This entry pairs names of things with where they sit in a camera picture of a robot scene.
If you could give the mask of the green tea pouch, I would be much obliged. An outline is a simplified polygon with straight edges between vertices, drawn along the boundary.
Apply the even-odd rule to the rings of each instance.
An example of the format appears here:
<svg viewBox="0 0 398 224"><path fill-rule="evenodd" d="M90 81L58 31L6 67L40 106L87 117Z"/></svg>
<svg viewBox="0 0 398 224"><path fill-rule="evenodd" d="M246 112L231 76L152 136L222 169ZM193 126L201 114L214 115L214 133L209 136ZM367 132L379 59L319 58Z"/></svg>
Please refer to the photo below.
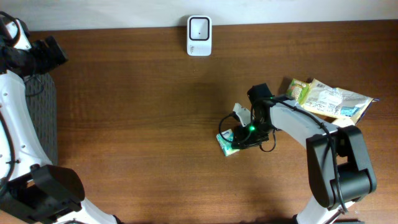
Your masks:
<svg viewBox="0 0 398 224"><path fill-rule="evenodd" d="M297 79L293 79L289 84L289 87L286 91L286 95L292 97L300 105L302 105L303 102L305 101L305 97L307 95L307 91L308 91L309 87L310 87L309 83L302 82Z"/></svg>

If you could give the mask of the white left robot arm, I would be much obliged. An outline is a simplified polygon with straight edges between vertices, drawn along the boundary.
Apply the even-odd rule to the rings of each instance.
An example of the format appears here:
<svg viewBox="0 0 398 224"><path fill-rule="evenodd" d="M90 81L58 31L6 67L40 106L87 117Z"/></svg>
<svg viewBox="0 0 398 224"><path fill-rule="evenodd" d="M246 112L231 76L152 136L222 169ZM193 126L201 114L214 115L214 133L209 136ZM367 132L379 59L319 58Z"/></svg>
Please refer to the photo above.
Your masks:
<svg viewBox="0 0 398 224"><path fill-rule="evenodd" d="M120 223L85 196L73 170L46 155L26 85L68 61L54 37L29 41L26 24L1 12L1 210L25 223Z"/></svg>

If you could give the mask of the pale yellow snack bag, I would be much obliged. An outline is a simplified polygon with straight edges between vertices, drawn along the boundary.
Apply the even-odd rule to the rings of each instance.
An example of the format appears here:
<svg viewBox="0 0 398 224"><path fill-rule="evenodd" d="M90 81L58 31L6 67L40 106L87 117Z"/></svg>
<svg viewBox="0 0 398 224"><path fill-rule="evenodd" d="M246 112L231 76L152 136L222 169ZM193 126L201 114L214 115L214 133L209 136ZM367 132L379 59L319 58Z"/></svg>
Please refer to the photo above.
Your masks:
<svg viewBox="0 0 398 224"><path fill-rule="evenodd" d="M355 125L372 103L379 101L353 91L330 87L313 79L301 107L311 113L329 118L351 118Z"/></svg>

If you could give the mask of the teal tissue pack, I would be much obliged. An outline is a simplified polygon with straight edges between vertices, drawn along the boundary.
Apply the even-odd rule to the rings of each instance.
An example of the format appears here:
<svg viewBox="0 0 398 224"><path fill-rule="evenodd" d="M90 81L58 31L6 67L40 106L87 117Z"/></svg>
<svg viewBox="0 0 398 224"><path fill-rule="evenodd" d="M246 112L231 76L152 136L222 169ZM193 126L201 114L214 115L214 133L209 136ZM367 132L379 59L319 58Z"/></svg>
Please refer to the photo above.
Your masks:
<svg viewBox="0 0 398 224"><path fill-rule="evenodd" d="M239 149L233 149L231 141L233 140L234 134L231 129L223 131L221 134L218 133L216 135L216 139L220 145L221 150L223 151L226 157L239 152Z"/></svg>

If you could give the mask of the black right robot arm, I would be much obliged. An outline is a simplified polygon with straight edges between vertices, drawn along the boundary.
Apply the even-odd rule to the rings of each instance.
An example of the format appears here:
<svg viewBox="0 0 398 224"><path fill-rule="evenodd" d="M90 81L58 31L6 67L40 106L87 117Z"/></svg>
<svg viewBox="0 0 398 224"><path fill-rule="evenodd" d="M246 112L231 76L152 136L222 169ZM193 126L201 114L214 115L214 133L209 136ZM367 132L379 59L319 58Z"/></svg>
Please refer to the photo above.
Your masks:
<svg viewBox="0 0 398 224"><path fill-rule="evenodd" d="M348 208L373 193L376 175L360 129L339 127L304 110L293 98L273 95L263 83L247 92L251 107L235 104L239 121L231 134L233 149L261 147L284 131L306 149L312 197L294 223L334 223Z"/></svg>

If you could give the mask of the white tube gold cap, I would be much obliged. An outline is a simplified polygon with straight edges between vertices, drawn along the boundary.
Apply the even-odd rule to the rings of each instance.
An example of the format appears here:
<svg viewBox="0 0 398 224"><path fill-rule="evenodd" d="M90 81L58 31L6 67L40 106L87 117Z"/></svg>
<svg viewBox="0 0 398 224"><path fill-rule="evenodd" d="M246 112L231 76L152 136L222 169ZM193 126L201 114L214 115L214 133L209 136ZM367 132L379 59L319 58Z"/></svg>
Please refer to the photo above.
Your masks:
<svg viewBox="0 0 398 224"><path fill-rule="evenodd" d="M339 126L341 128L345 128L348 126L355 126L355 122L351 118L338 118L335 119L332 124Z"/></svg>

